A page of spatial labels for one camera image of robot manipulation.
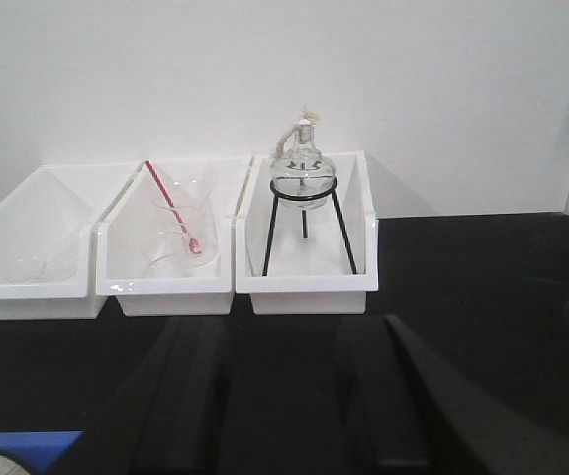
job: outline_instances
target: blue object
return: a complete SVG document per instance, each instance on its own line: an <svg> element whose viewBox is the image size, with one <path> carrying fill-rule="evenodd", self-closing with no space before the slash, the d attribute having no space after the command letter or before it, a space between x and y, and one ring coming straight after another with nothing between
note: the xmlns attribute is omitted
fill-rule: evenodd
<svg viewBox="0 0 569 475"><path fill-rule="evenodd" d="M0 432L0 451L45 471L80 435L81 431Z"/></svg>

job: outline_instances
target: black tripod stand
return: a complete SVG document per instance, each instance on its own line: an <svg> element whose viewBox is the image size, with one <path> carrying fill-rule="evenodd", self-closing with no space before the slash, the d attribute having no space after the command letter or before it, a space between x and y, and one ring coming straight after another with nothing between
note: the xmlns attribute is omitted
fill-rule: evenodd
<svg viewBox="0 0 569 475"><path fill-rule="evenodd" d="M350 270L353 274L356 274L356 264L354 263L354 257L352 256L352 248L350 247L350 239L347 236L347 231L345 230L345 221L343 220L343 213L341 212L341 206L339 205L339 200L336 197L336 178L332 186L322 193L310 196L293 196L287 195L278 191L275 188L275 184L271 181L271 191L273 192L273 209L271 210L271 222L268 227L268 241L266 242L266 254L264 255L264 267L262 269L262 276L266 276L268 273L268 262L271 258L271 246L273 245L273 232L275 231L275 218L277 217L277 205L280 198L282 200L288 201L313 201L324 198L328 195L332 195L332 200L334 201L334 208L336 210L336 217L339 219L339 226L341 227L341 234L343 235L343 243L345 244L345 251L347 252L347 258L350 261ZM302 210L302 236L304 239L308 238L308 225L306 223L306 210Z"/></svg>

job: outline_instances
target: tripod leg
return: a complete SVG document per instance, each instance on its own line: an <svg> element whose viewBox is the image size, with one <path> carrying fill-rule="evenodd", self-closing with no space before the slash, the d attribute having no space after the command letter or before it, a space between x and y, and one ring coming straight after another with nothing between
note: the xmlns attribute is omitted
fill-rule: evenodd
<svg viewBox="0 0 569 475"><path fill-rule="evenodd" d="M273 245L273 231L275 231L275 217L277 216L278 201L277 195L273 195L273 209L271 210L271 223L268 226L268 238L266 241L266 254L264 255L262 277L265 277L268 273L268 261L271 259L271 246Z"/></svg>
<svg viewBox="0 0 569 475"><path fill-rule="evenodd" d="M308 225L306 224L306 210L302 210L302 233L304 239L308 238Z"/></svg>
<svg viewBox="0 0 569 475"><path fill-rule="evenodd" d="M347 231L345 230L345 221L343 220L343 214L341 213L341 206L339 205L339 200L336 197L336 190L332 190L332 200L334 201L334 208L336 209L336 216L339 219L339 225L341 226L341 234L343 235L343 242L345 243L345 251L347 252L347 258L350 261L350 270L353 274L356 274L356 264L354 263L354 256L352 255L352 248L350 247L350 239L347 236Z"/></svg>

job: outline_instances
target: white wall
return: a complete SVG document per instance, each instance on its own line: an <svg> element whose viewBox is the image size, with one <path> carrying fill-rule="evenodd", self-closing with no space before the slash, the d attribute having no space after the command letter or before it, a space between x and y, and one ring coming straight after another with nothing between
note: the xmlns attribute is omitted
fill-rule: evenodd
<svg viewBox="0 0 569 475"><path fill-rule="evenodd" d="M561 211L569 1L0 1L0 199L44 162L269 152L304 105L382 217Z"/></svg>

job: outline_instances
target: plastic bin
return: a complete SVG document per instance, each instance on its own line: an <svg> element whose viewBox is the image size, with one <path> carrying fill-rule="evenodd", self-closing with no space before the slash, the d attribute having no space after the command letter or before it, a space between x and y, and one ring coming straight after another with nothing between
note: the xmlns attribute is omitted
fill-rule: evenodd
<svg viewBox="0 0 569 475"><path fill-rule="evenodd" d="M326 204L307 212L280 205L268 275L262 266L273 195L270 161L258 157L247 179L236 222L236 290L251 296L257 314L363 313L366 291L378 290L378 227L363 151L326 153L337 167L337 196L357 274L352 275L336 211Z"/></svg>
<svg viewBox="0 0 569 475"><path fill-rule="evenodd" d="M184 158L152 163L159 175L175 182L209 182L218 255L192 269L181 268L180 258L168 260L151 272L150 262L163 254L165 246L158 230L176 227L176 222L155 203L154 197L161 195L143 167L99 227L97 293L117 296L124 314L130 316L227 314L234 297L234 218L251 158Z"/></svg>
<svg viewBox="0 0 569 475"><path fill-rule="evenodd" d="M138 166L41 166L0 203L0 319L97 317L94 226Z"/></svg>

